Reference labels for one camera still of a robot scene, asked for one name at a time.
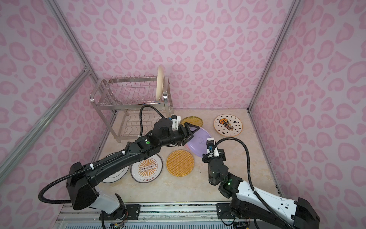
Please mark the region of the purple plate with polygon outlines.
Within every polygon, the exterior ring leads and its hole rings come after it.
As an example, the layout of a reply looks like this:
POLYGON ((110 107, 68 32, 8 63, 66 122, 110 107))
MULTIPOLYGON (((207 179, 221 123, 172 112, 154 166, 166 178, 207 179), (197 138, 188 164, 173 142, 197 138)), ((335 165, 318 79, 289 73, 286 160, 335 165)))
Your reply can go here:
POLYGON ((202 158, 203 155, 207 154, 206 141, 211 138, 211 135, 203 128, 200 128, 194 133, 193 139, 191 139, 185 147, 196 156, 202 158))

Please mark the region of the cream beige plate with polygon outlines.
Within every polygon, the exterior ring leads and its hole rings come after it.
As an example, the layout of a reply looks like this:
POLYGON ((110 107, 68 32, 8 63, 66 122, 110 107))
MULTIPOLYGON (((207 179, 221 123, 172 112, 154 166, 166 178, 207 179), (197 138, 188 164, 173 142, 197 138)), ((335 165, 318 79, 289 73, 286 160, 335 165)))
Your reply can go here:
POLYGON ((156 80, 156 100, 160 101, 163 97, 164 86, 164 69, 162 66, 158 67, 157 80, 156 80))

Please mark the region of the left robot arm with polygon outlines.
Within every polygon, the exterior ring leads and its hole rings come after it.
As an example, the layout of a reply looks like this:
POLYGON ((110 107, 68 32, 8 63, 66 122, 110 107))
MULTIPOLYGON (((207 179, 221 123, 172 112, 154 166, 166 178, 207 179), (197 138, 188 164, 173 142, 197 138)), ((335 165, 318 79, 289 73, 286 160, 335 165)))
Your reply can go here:
POLYGON ((134 163, 146 160, 169 145, 183 146, 193 139, 199 126, 185 123, 173 129, 169 118, 162 118, 146 135, 139 137, 126 148, 88 165, 71 166, 66 188, 74 210, 93 208, 106 214, 123 214, 125 206, 119 195, 109 196, 97 190, 97 186, 109 176, 134 163))

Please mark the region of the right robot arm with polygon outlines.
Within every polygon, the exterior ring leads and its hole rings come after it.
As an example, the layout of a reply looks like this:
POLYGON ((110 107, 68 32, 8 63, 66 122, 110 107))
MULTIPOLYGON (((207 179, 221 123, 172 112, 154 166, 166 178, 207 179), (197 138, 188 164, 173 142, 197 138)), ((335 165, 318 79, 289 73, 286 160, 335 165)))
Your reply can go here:
POLYGON ((304 198, 292 200, 273 195, 229 172, 225 153, 212 146, 202 158, 208 164, 208 181, 231 199, 229 212, 236 218, 259 219, 281 229, 318 229, 320 217, 304 198))

